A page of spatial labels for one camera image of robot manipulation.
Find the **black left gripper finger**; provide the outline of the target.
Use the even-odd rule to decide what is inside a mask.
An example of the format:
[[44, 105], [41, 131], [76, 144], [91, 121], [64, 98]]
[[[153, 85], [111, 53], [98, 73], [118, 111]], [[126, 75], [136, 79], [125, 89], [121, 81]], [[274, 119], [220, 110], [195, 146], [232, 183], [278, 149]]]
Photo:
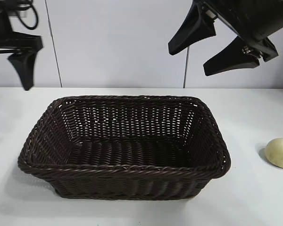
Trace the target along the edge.
[[29, 91], [34, 86], [33, 74], [36, 57], [37, 52], [34, 51], [13, 53], [8, 57], [8, 61], [16, 70], [25, 91]]

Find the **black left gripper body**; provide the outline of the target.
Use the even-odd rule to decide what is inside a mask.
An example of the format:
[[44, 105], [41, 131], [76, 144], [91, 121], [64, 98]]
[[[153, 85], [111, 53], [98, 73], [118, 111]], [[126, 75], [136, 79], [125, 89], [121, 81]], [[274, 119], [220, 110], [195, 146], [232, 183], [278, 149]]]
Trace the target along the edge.
[[[35, 16], [32, 26], [28, 26], [20, 15], [28, 10], [32, 10]], [[43, 48], [41, 36], [15, 32], [10, 21], [11, 13], [28, 30], [34, 30], [39, 25], [39, 16], [32, 0], [0, 0], [0, 54], [39, 52]]]

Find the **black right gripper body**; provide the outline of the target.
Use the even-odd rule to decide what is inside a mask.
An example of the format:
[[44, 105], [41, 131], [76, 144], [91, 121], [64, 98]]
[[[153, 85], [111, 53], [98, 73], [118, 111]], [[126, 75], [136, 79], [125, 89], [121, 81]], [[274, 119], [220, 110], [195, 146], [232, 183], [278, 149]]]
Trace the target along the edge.
[[242, 52], [263, 58], [265, 62], [278, 56], [268, 38], [283, 28], [283, 0], [194, 0], [211, 11], [242, 41]]

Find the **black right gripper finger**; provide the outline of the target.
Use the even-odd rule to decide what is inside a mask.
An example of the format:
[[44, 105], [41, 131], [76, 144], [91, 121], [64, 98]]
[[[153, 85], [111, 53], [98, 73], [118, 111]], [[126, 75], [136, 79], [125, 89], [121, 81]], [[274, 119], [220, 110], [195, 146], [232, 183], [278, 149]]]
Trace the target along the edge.
[[230, 70], [258, 67], [259, 60], [243, 52], [242, 49], [245, 46], [246, 43], [240, 37], [236, 37], [227, 47], [203, 65], [205, 75], [211, 76]]
[[176, 55], [190, 45], [215, 36], [214, 19], [207, 15], [208, 8], [202, 2], [194, 2], [176, 32], [168, 43], [168, 51], [171, 55]]

